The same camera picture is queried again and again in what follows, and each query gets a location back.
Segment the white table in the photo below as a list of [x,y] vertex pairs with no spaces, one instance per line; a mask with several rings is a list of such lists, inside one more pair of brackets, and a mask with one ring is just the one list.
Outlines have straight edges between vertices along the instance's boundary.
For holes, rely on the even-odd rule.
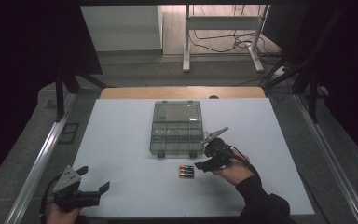
[[[111,182],[100,205],[84,208],[91,217],[232,217],[243,198],[226,180],[195,170],[178,177],[180,164],[206,161],[157,159],[149,152],[154,103],[97,100],[74,169],[87,165],[81,190]],[[269,99],[200,99],[204,131],[229,130],[220,137],[251,158],[267,193],[286,199],[291,214],[314,214],[284,141]]]

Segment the aluminum rail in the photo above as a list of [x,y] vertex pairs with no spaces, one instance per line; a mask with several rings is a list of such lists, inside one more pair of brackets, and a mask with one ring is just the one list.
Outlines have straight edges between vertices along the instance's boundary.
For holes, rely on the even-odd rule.
[[341,188],[341,191],[358,222],[358,194],[356,193],[355,188],[345,175],[344,170],[339,164],[336,155],[324,137],[319,125],[314,123],[308,114],[308,106],[304,98],[299,95],[294,95],[294,97],[301,113],[310,127],[313,136],[315,137],[315,140],[318,143],[320,150],[322,151],[322,154],[324,155],[327,164],[330,167],[331,172],[333,173],[334,178]]
[[42,174],[45,171],[45,168],[48,164],[48,160],[51,156],[51,153],[57,144],[58,137],[60,136],[63,126],[68,120],[68,116],[71,112],[72,104],[76,95],[70,93],[65,101],[65,112],[63,118],[60,122],[53,124],[48,137],[40,149],[39,155],[37,156],[34,166],[32,167],[30,173],[28,174],[27,179],[24,182],[24,185],[21,188],[19,195],[17,196],[16,201],[13,203],[13,206],[7,216],[5,223],[20,223],[22,217],[25,214],[25,211],[34,195],[39,180],[42,177]]

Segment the black sleeve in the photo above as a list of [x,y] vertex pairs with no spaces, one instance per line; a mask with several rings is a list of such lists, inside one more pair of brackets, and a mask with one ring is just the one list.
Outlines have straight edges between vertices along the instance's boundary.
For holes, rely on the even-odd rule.
[[241,212],[242,223],[294,223],[289,218],[289,203],[275,194],[268,195],[255,176],[243,180],[235,188],[246,204]]

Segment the metal frame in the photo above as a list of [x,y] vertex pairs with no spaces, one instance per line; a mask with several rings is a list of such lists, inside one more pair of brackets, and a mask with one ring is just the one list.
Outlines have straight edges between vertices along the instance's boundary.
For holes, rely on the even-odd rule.
[[37,156],[34,166],[32,167],[27,179],[25,180],[16,201],[14,202],[5,223],[21,223],[22,217],[27,210],[27,207],[31,201],[32,196],[36,190],[39,180],[48,165],[48,160],[53,152],[55,145],[57,144],[58,137],[60,136],[63,126],[68,120],[68,116],[71,112],[72,104],[76,95],[70,93],[66,98],[65,112],[63,113],[62,119],[59,122],[55,122],[53,127],[48,134],[48,138],[40,149],[39,155]]
[[190,45],[189,31],[190,30],[255,30],[254,41],[248,50],[251,54],[252,60],[255,64],[255,70],[258,73],[263,73],[264,68],[257,55],[256,47],[257,41],[263,29],[264,21],[269,10],[269,5],[266,5],[263,14],[258,17],[229,17],[229,16],[193,16],[190,17],[190,5],[186,5],[186,33],[185,45],[183,49],[183,71],[190,71]]
[[315,137],[315,140],[318,143],[320,150],[322,151],[322,154],[324,155],[328,166],[330,167],[331,172],[333,173],[334,178],[338,183],[338,186],[341,188],[342,194],[347,200],[348,205],[358,222],[358,194],[356,189],[345,175],[336,158],[336,155],[324,137],[324,133],[320,129],[319,125],[313,121],[312,117],[310,117],[307,102],[305,102],[304,97],[299,95],[294,95],[294,97],[301,113],[310,127],[313,136]]

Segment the transparent plastic box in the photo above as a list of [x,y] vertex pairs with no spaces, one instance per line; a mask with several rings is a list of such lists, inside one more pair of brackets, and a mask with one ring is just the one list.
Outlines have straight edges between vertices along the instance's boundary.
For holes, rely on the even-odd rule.
[[157,101],[153,116],[150,152],[158,158],[203,153],[201,107],[199,101]]

